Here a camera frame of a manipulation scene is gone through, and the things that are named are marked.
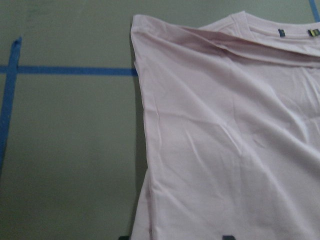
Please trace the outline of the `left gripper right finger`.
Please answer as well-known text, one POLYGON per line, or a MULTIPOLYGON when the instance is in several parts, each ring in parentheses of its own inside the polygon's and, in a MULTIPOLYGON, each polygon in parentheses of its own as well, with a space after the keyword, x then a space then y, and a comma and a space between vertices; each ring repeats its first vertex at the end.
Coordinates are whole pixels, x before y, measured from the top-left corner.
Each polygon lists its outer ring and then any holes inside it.
POLYGON ((221 239, 222 240, 236 240, 237 239, 237 229, 232 227, 224 227, 221 230, 221 239))

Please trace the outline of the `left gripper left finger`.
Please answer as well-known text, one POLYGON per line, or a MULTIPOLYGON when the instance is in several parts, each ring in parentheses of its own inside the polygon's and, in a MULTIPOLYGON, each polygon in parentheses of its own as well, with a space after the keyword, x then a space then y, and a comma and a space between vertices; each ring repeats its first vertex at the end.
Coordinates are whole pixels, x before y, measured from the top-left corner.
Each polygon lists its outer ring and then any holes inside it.
POLYGON ((131 240, 130 235, 121 235, 118 237, 118 240, 131 240))

